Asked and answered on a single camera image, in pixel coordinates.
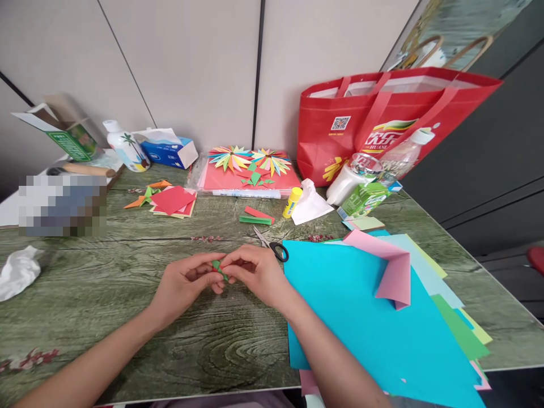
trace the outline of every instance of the glue stick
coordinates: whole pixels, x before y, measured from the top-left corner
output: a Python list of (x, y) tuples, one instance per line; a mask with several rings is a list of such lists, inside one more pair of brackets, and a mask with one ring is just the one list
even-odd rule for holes
[(291, 214), (293, 214), (293, 211), (296, 207), (296, 203), (300, 200), (300, 196), (302, 196), (302, 189), (298, 187), (293, 187), (291, 190), (291, 195), (289, 196), (289, 199), (287, 200), (287, 205), (285, 206), (285, 209), (283, 210), (283, 217), (284, 218), (291, 218)]

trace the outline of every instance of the palm tree graphic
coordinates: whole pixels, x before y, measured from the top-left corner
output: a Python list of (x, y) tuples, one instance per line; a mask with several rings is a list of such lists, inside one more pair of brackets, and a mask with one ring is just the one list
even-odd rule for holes
[(136, 155), (139, 157), (140, 159), (140, 163), (142, 165), (143, 168), (148, 168), (149, 167), (149, 163), (147, 162), (147, 160), (145, 158), (143, 158), (142, 156), (140, 156), (140, 153), (138, 152), (138, 150), (136, 149), (136, 147), (134, 147), (134, 145), (136, 144), (136, 142), (134, 141), (134, 139), (129, 135), (129, 134), (126, 134), (122, 136), (123, 139), (125, 140), (126, 143), (128, 143), (129, 145), (131, 145), (131, 147), (134, 149), (134, 151), (136, 152)]

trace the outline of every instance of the scissors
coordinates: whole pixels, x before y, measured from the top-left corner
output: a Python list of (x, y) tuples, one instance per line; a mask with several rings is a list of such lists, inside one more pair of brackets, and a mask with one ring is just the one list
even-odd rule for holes
[[(253, 226), (253, 230), (257, 234), (257, 237), (261, 240), (262, 247), (270, 248), (272, 251), (274, 251), (274, 255), (276, 255), (276, 258), (278, 259), (278, 261), (287, 262), (289, 260), (289, 252), (287, 252), (287, 249), (285, 248), (285, 246), (276, 242), (274, 243), (268, 242), (263, 237), (263, 235), (260, 233), (260, 231), (257, 229), (256, 226)], [(278, 251), (276, 251), (276, 248), (279, 248), (281, 250), (281, 254), (279, 254)]]

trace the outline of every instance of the black scissors handle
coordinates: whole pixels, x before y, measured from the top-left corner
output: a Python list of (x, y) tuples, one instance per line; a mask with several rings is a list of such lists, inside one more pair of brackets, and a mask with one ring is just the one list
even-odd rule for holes
[(274, 251), (274, 255), (276, 255), (276, 258), (280, 262), (287, 262), (289, 260), (289, 252), (287, 252), (287, 249), (285, 246), (283, 246), (280, 243), (270, 243), (270, 249)]

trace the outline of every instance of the colorful paper fan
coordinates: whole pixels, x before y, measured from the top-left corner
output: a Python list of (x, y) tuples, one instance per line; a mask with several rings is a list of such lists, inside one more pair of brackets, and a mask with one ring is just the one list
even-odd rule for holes
[(247, 168), (251, 160), (252, 154), (249, 150), (244, 150), (243, 147), (216, 147), (210, 151), (208, 157), (213, 160), (210, 163), (215, 163), (216, 167), (223, 166), (223, 170), (227, 171), (227, 167), (234, 173), (234, 170), (241, 171), (241, 167)]
[(282, 173), (287, 174), (286, 170), (290, 170), (288, 166), (291, 165), (287, 155), (271, 149), (253, 151), (253, 162), (264, 170), (270, 170), (270, 177), (274, 175), (274, 171), (279, 176)]

